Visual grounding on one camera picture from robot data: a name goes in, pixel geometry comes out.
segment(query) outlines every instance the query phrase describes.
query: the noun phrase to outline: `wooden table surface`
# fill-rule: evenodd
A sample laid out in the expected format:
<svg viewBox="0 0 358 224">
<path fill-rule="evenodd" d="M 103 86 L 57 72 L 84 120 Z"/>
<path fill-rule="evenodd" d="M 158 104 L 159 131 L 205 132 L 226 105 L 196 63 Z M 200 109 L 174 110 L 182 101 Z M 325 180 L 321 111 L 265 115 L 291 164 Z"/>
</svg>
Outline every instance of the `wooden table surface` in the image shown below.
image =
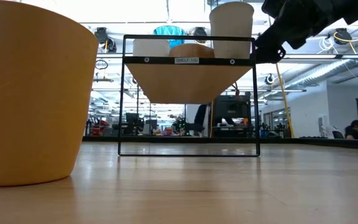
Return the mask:
<svg viewBox="0 0 358 224">
<path fill-rule="evenodd" d="M 124 145 L 206 148 L 218 150 Z M 266 144 L 260 158 L 118 157 L 116 143 L 84 143 L 71 177 L 1 187 L 0 223 L 358 224 L 358 150 Z"/>
</svg>

